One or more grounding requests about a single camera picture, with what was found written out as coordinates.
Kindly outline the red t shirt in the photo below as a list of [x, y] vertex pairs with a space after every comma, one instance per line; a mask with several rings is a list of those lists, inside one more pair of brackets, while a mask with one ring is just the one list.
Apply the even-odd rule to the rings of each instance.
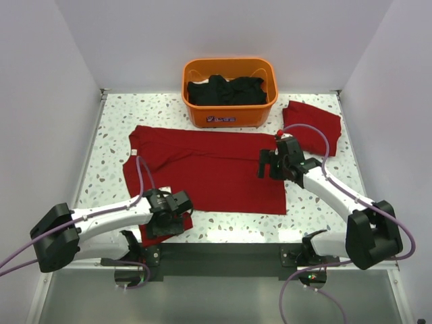
[[[320, 130], [328, 139], [329, 156], [336, 155], [338, 140], [342, 135], [340, 116], [298, 101], [290, 101], [288, 106], [282, 109], [282, 116], [285, 128], [294, 124], [306, 124]], [[302, 150], [316, 155], [325, 154], [325, 141], [316, 131], [298, 126], [290, 131]]]
[[185, 191], [198, 211], [286, 212], [284, 183], [257, 176], [260, 151], [276, 148], [272, 135], [137, 126], [129, 141], [123, 174], [130, 196], [140, 192], [136, 158], [142, 157], [146, 187]]

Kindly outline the aluminium rail frame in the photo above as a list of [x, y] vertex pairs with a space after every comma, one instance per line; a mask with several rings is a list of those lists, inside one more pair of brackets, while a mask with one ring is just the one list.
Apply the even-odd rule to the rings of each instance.
[[[130, 156], [129, 133], [137, 125], [192, 130], [187, 108], [178, 92], [120, 94], [105, 91], [101, 99], [98, 130], [80, 180], [75, 205], [99, 206], [126, 197], [122, 165]], [[196, 212], [194, 228], [167, 243], [293, 243], [307, 231], [340, 230], [335, 213], [312, 194], [287, 189], [287, 215]], [[341, 270], [348, 285], [370, 283], [388, 310], [371, 315], [369, 323], [411, 323], [397, 262], [386, 261], [362, 271], [354, 265]], [[192, 281], [207, 277], [186, 276]], [[210, 277], [212, 280], [244, 277]], [[279, 295], [276, 277], [253, 277], [258, 287], [270, 281], [272, 298]]]

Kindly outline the folded red t shirt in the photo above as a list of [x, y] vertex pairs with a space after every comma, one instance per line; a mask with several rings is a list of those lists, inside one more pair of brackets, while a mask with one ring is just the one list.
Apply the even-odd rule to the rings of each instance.
[[[338, 140], [342, 135], [340, 116], [298, 101], [290, 101], [288, 106], [282, 109], [282, 116], [285, 128], [294, 124], [306, 124], [320, 130], [328, 139], [329, 156], [336, 155]], [[302, 150], [316, 155], [325, 154], [325, 141], [316, 131], [298, 126], [290, 131]]]

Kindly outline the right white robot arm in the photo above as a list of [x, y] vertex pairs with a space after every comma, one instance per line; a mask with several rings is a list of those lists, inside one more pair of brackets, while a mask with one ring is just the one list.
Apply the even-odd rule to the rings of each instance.
[[403, 249], [394, 208], [375, 202], [335, 178], [316, 158], [305, 158], [293, 136], [276, 136], [274, 150], [259, 153], [258, 177], [291, 181], [313, 193], [345, 222], [346, 230], [322, 229], [302, 239], [298, 263], [317, 265], [329, 259], [350, 259], [365, 270]]

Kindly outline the black clothes in basket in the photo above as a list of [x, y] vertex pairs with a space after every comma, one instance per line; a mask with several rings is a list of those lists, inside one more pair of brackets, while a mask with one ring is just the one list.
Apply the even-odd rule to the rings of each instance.
[[204, 83], [188, 83], [188, 100], [197, 106], [264, 105], [267, 93], [261, 88], [263, 82], [257, 77], [226, 80], [223, 76], [212, 75]]

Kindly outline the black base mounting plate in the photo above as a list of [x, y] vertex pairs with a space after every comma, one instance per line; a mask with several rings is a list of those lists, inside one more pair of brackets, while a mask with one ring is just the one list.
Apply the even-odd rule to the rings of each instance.
[[101, 259], [102, 266], [117, 267], [116, 282], [136, 284], [143, 268], [125, 269], [141, 262], [150, 269], [151, 281], [167, 276], [276, 277], [287, 279], [299, 267], [338, 262], [334, 256], [306, 255], [301, 243], [161, 243], [134, 247], [122, 258]]

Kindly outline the orange plastic basket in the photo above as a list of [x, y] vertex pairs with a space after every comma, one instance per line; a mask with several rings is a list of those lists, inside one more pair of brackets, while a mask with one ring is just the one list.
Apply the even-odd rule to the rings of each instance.
[[182, 99], [199, 128], [259, 127], [278, 98], [273, 66], [257, 57], [194, 59], [182, 75]]

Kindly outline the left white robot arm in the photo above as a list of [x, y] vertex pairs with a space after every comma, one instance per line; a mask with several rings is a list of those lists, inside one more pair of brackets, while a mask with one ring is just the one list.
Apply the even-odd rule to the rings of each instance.
[[158, 189], [93, 209], [71, 210], [61, 203], [32, 228], [30, 237], [43, 273], [82, 259], [112, 259], [132, 265], [143, 248], [190, 229], [193, 210], [186, 192]]

